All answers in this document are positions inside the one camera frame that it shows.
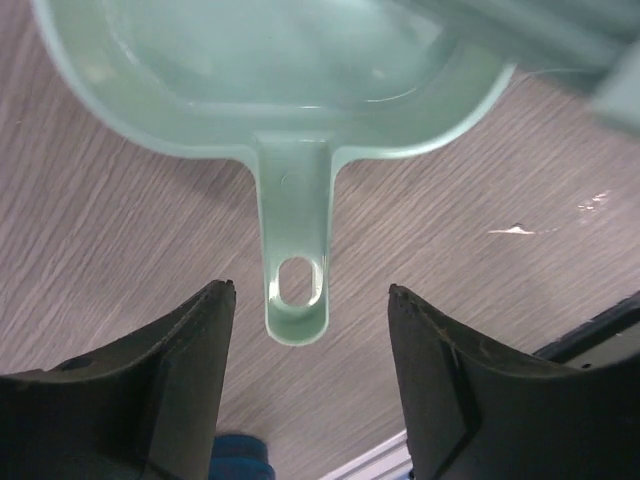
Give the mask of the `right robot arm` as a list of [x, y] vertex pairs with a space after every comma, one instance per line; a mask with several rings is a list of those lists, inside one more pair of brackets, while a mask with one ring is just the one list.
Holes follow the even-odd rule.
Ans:
[[542, 347], [534, 356], [580, 370], [639, 357], [639, 293]]

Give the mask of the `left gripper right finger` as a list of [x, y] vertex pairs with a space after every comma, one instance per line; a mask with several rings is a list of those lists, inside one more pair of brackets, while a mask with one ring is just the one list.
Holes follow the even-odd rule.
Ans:
[[639, 357], [580, 370], [504, 345], [392, 285], [417, 479], [635, 479]]

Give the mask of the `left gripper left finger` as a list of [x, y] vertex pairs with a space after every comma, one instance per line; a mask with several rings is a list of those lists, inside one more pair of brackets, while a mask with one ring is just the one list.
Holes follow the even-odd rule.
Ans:
[[235, 305], [214, 281], [102, 348], [3, 376], [2, 477], [206, 478]]

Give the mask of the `green dustpan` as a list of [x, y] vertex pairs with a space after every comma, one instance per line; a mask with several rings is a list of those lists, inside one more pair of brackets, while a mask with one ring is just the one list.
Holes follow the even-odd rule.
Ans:
[[517, 65], [639, 126], [635, 1], [36, 1], [48, 53], [132, 142], [253, 174], [265, 324], [284, 345], [329, 324], [342, 167], [438, 149], [472, 129]]

